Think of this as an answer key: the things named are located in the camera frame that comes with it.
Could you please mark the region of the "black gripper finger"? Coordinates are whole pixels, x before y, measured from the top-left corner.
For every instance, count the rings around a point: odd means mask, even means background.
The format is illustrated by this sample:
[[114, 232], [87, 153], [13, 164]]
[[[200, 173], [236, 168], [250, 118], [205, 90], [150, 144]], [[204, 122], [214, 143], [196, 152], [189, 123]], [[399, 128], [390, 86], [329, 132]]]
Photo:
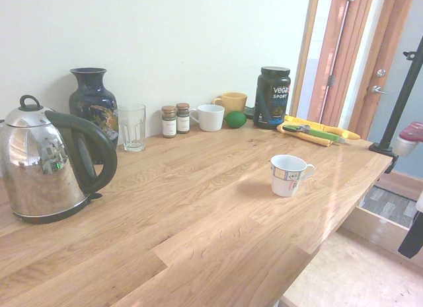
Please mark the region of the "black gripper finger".
[[403, 242], [399, 246], [398, 252], [407, 258], [414, 257], [422, 248], [423, 245], [423, 217], [422, 212], [417, 211], [414, 216], [414, 221], [405, 236]]

